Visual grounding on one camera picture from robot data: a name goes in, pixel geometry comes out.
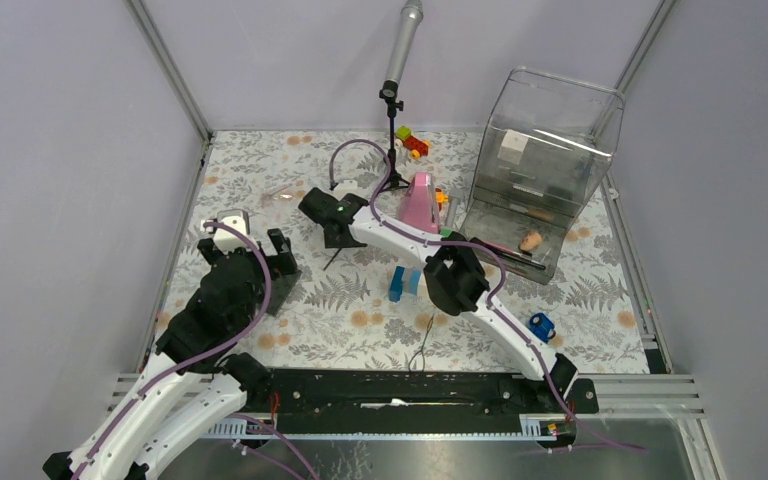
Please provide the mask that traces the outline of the thin black eyeliner pencil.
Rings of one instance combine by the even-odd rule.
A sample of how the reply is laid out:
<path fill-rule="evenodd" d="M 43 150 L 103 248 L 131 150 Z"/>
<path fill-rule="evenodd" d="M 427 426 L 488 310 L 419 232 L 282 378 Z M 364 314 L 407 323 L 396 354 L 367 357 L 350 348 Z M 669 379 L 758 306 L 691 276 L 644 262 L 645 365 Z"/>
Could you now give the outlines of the thin black eyeliner pencil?
<path fill-rule="evenodd" d="M 323 271 L 326 271 L 332 265 L 332 263 L 336 260 L 336 258 L 338 257 L 338 255 L 341 253 L 342 250 L 343 250 L 342 248 L 338 248 L 333 253 L 333 255 L 329 258 L 329 260 L 327 261 L 327 263 L 323 267 L 323 269 L 322 269 Z"/>

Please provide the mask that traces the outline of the white blue brick stack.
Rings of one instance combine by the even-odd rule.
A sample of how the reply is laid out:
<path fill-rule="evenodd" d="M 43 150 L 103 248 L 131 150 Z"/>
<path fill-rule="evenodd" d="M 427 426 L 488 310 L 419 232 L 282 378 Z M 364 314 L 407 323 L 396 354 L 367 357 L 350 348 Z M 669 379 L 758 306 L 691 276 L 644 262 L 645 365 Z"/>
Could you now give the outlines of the white blue brick stack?
<path fill-rule="evenodd" d="M 397 266 L 388 286 L 388 299 L 398 303 L 403 296 L 418 297 L 424 288 L 423 272 L 419 269 Z"/>

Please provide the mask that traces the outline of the black wire hair loop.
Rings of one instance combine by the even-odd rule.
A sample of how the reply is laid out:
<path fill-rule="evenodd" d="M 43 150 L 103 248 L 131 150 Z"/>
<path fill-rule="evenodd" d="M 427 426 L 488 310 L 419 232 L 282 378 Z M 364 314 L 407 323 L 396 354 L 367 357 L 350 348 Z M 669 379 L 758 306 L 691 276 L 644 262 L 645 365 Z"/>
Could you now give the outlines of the black wire hair loop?
<path fill-rule="evenodd" d="M 427 366 L 426 346 L 435 323 L 435 317 L 436 315 L 432 314 L 428 319 L 425 326 L 425 333 L 423 335 L 422 341 L 419 347 L 416 349 L 416 351 L 413 353 L 413 355 L 410 357 L 410 359 L 407 362 L 407 368 L 409 373 L 413 373 L 414 371 L 424 372 L 426 369 L 426 366 Z"/>

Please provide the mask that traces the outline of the white cardboard box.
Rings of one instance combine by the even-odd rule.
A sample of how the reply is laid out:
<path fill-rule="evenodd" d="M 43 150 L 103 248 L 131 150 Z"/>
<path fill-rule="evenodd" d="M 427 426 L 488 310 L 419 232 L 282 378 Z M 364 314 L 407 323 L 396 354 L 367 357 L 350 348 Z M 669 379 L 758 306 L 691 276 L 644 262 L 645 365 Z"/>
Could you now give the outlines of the white cardboard box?
<path fill-rule="evenodd" d="M 525 154 L 530 136 L 511 129 L 506 129 L 501 137 L 498 147 L 497 159 L 499 161 L 519 166 Z"/>

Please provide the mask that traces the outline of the beige makeup sponge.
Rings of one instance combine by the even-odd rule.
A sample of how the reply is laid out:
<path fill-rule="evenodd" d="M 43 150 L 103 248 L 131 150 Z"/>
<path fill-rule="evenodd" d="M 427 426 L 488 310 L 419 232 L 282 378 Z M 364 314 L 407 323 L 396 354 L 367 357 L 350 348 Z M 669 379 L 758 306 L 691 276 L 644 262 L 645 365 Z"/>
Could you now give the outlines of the beige makeup sponge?
<path fill-rule="evenodd" d="M 531 253 L 536 250 L 543 242 L 542 235 L 537 231 L 528 232 L 519 244 L 519 250 L 524 253 Z"/>

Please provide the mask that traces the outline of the clear acrylic makeup organizer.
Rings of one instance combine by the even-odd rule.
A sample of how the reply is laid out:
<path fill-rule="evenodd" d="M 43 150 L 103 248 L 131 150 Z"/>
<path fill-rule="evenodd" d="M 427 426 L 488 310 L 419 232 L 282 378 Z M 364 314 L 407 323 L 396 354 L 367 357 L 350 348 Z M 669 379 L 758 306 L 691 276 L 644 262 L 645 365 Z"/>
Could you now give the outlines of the clear acrylic makeup organizer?
<path fill-rule="evenodd" d="M 624 95 L 608 87 L 526 67 L 513 69 L 484 129 L 461 232 L 514 252 L 531 231 L 538 271 L 501 259 L 508 272 L 546 285 L 571 232 L 613 162 Z M 519 166 L 497 159 L 506 129 L 530 136 Z"/>

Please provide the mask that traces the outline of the black makeup brush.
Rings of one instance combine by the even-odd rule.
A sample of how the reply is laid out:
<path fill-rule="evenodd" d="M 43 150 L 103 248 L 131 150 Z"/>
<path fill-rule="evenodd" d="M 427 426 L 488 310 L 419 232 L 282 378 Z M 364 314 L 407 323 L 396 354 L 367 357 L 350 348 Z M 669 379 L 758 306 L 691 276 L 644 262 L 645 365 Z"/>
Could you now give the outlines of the black makeup brush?
<path fill-rule="evenodd" d="M 491 243 L 485 243 L 484 246 L 501 259 L 508 262 L 525 265 L 529 268 L 537 269 L 538 271 L 545 271 L 547 269 L 544 264 L 534 261 L 530 255 L 526 255 L 522 252 L 514 252 Z"/>

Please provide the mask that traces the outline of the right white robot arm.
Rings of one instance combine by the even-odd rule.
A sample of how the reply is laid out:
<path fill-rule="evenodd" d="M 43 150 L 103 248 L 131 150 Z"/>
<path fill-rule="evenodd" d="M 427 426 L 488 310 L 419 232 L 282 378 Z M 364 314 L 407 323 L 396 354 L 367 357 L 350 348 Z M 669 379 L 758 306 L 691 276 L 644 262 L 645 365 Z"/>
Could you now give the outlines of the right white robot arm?
<path fill-rule="evenodd" d="M 412 227 L 354 194 L 338 200 L 313 188 L 299 210 L 323 229 L 327 248 L 377 247 L 422 270 L 431 302 L 449 316 L 473 322 L 499 344 L 521 374 L 536 381 L 533 396 L 543 410 L 557 412 L 572 400 L 577 367 L 504 306 L 497 297 L 503 284 L 490 286 L 476 255 L 480 245 Z"/>

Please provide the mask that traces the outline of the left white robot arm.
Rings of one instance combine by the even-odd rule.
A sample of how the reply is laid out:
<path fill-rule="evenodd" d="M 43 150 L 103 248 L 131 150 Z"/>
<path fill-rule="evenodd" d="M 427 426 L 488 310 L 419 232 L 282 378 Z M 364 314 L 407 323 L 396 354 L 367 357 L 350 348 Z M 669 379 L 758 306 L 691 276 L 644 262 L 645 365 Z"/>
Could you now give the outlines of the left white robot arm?
<path fill-rule="evenodd" d="M 170 321 L 126 397 L 81 446 L 52 454 L 51 479 L 157 479 L 221 419 L 269 401 L 271 373 L 233 348 L 260 320 L 278 312 L 300 270 L 290 241 L 267 232 L 264 253 L 229 224 L 211 222 L 198 248 L 210 266 Z"/>

